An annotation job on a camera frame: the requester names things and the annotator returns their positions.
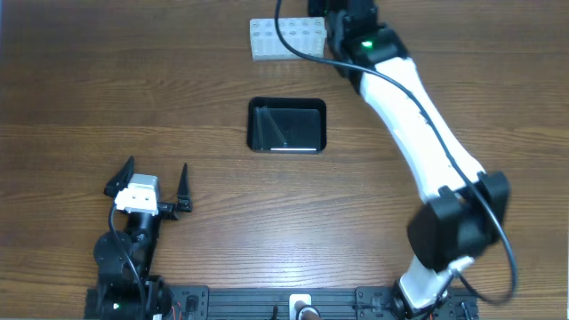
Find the wooden table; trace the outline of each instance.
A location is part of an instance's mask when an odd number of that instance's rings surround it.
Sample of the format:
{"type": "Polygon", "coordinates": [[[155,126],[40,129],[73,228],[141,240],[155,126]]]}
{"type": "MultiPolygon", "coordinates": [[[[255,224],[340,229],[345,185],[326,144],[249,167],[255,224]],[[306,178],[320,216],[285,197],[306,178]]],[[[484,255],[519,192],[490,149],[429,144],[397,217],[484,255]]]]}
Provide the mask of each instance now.
{"type": "MultiPolygon", "coordinates": [[[[4,0],[0,315],[83,315],[108,230],[102,189],[130,155],[167,200],[190,167],[195,211],[164,224],[154,259],[170,284],[353,288],[405,272],[421,204],[405,160],[333,68],[252,62],[248,21],[274,5],[4,0]],[[253,153],[254,96],[325,100],[325,152],[253,153]]],[[[305,14],[305,0],[284,1],[284,17],[305,14]]],[[[566,0],[381,1],[457,138],[512,185],[519,290],[483,317],[565,317],[568,15],[566,0]]],[[[496,245],[467,276],[496,295],[508,274],[496,245]]]]}

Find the wooden tabletop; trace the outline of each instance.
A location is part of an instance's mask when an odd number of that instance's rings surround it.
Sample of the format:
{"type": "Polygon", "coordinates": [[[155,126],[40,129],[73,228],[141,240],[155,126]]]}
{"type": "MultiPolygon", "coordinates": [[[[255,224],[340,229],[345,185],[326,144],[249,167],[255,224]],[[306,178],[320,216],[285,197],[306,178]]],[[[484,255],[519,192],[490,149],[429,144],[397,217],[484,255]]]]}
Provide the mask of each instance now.
{"type": "MultiPolygon", "coordinates": [[[[282,16],[306,15],[306,0],[282,16]]],[[[274,1],[4,0],[0,46],[0,315],[81,317],[108,231],[102,189],[128,156],[195,210],[167,221],[153,273],[211,287],[391,285],[421,205],[382,121],[349,82],[307,61],[253,62],[249,19],[274,1]],[[245,144],[255,96],[328,107],[318,156],[245,144]]],[[[565,318],[569,2],[382,0],[459,141],[512,187],[506,231],[520,279],[482,317],[565,318]]],[[[117,218],[124,225],[124,217],[117,218]]],[[[500,245],[467,272],[509,285],[500,245]]]]}

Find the wood grain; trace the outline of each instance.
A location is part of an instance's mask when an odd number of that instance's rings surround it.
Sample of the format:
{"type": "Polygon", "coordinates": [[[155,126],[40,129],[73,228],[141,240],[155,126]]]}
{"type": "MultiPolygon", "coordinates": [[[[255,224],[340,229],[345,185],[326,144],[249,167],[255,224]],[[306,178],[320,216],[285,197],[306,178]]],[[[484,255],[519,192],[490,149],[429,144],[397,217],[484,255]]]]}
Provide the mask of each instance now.
{"type": "MultiPolygon", "coordinates": [[[[384,0],[463,145],[512,185],[506,231],[517,297],[491,318],[565,318],[569,3],[384,0]]],[[[284,2],[284,16],[306,1],[284,2]]],[[[126,158],[173,195],[184,162],[195,211],[167,222],[154,273],[211,287],[390,285],[421,204],[381,120],[333,68],[253,63],[251,18],[274,1],[4,0],[0,43],[0,315],[80,317],[107,231],[102,188],[126,158]],[[254,96],[328,106],[319,156],[245,145],[254,96]]],[[[117,217],[117,225],[124,217],[117,217]]],[[[467,274],[508,286],[500,246],[467,274]]]]}

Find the cable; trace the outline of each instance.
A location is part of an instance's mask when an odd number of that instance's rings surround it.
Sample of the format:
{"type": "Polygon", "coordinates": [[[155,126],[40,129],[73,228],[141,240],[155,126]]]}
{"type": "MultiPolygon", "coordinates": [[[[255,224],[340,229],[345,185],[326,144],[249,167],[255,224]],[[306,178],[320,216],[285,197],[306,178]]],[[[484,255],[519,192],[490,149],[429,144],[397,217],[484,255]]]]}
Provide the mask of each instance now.
{"type": "Polygon", "coordinates": [[[113,222],[113,218],[115,217],[115,210],[116,204],[110,207],[110,212],[108,213],[108,228],[110,229],[111,234],[113,234],[113,239],[115,240],[116,247],[118,247],[118,251],[121,252],[123,257],[126,259],[126,262],[131,269],[132,276],[136,280],[136,284],[139,287],[139,294],[140,294],[140,320],[144,320],[146,318],[145,314],[145,306],[146,306],[146,292],[144,291],[144,284],[140,280],[139,273],[136,271],[136,267],[134,267],[134,263],[132,263],[131,257],[129,257],[128,253],[123,247],[123,243],[118,236],[116,229],[115,229],[115,222],[113,222]]]}
{"type": "Polygon", "coordinates": [[[451,155],[450,150],[446,146],[445,141],[443,140],[443,137],[441,136],[437,127],[435,126],[435,124],[431,120],[429,114],[427,113],[425,108],[421,105],[419,100],[417,100],[415,95],[409,89],[405,88],[398,81],[392,79],[391,77],[389,77],[387,75],[382,74],[381,72],[378,72],[377,70],[361,67],[361,66],[351,64],[351,63],[346,63],[346,62],[341,62],[341,61],[336,61],[336,60],[330,60],[330,59],[326,59],[326,58],[314,57],[314,56],[311,56],[309,54],[299,52],[298,50],[292,48],[286,42],[285,38],[281,34],[281,29],[278,26],[278,14],[280,13],[280,10],[281,10],[281,3],[282,3],[282,0],[276,0],[275,29],[276,29],[276,35],[278,36],[281,43],[283,44],[283,46],[286,49],[288,49],[293,54],[295,54],[295,55],[297,55],[297,56],[299,56],[305,60],[323,63],[323,64],[327,64],[327,65],[331,65],[331,66],[335,66],[335,67],[339,67],[339,68],[345,68],[345,69],[365,72],[365,73],[368,73],[370,75],[377,76],[377,77],[389,82],[390,84],[393,84],[397,89],[399,89],[403,93],[405,93],[405,95],[407,95],[407,97],[409,97],[409,99],[411,99],[411,101],[415,105],[417,105],[417,107],[419,108],[419,111],[421,112],[421,115],[425,118],[425,120],[427,121],[427,124],[433,129],[433,133],[435,133],[435,136],[437,137],[438,142],[440,143],[441,147],[443,148],[443,151],[445,152],[446,157],[450,161],[451,166],[461,176],[461,178],[464,180],[464,183],[466,184],[466,186],[472,191],[472,193],[474,194],[474,197],[482,205],[487,218],[492,222],[494,229],[498,233],[498,236],[500,237],[500,240],[501,240],[502,244],[504,245],[504,250],[506,251],[506,255],[508,256],[508,263],[509,263],[510,277],[511,277],[510,288],[509,288],[508,293],[506,293],[503,297],[501,297],[497,300],[490,300],[490,299],[486,298],[485,296],[483,296],[482,294],[478,293],[462,275],[459,274],[459,275],[457,275],[457,277],[459,277],[460,280],[462,281],[462,283],[464,284],[464,286],[474,296],[476,296],[480,300],[483,300],[483,301],[488,302],[488,303],[493,304],[493,305],[499,305],[499,304],[502,304],[504,302],[510,301],[512,299],[512,297],[514,295],[514,291],[516,290],[516,287],[517,287],[517,263],[516,263],[516,257],[514,256],[514,251],[511,247],[511,244],[509,243],[508,237],[506,236],[506,233],[502,229],[500,222],[496,219],[496,216],[494,215],[492,208],[484,199],[484,196],[482,196],[482,194],[480,194],[480,192],[476,189],[474,184],[469,180],[469,178],[466,176],[466,174],[464,174],[464,172],[462,171],[460,166],[454,160],[454,157],[451,155]]]}

